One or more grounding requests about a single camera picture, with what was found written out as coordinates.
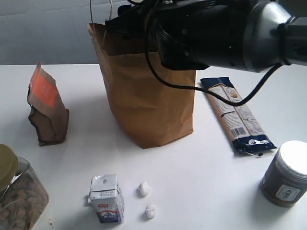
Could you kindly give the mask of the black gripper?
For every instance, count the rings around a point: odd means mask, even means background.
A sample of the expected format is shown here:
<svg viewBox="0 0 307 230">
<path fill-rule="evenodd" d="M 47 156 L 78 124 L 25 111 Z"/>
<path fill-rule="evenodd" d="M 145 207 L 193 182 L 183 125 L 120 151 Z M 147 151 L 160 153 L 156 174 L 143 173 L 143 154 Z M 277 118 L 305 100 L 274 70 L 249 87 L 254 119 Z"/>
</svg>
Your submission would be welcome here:
<svg viewBox="0 0 307 230">
<path fill-rule="evenodd" d="M 121 6 L 108 32 L 146 38 L 171 70 L 246 70 L 244 32 L 254 0 L 144 0 Z"/>
</svg>

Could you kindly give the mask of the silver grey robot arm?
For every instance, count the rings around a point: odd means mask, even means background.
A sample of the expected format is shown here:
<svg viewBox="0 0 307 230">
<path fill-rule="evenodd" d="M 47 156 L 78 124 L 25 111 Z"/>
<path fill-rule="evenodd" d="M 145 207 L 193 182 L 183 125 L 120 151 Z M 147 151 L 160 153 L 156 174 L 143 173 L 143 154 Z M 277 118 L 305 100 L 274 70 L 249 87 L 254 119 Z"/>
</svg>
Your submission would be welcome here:
<svg viewBox="0 0 307 230">
<path fill-rule="evenodd" d="M 108 32 L 148 37 L 171 70 L 263 72 L 307 63 L 306 17 L 272 0 L 144 0 L 124 5 L 105 25 Z"/>
</svg>

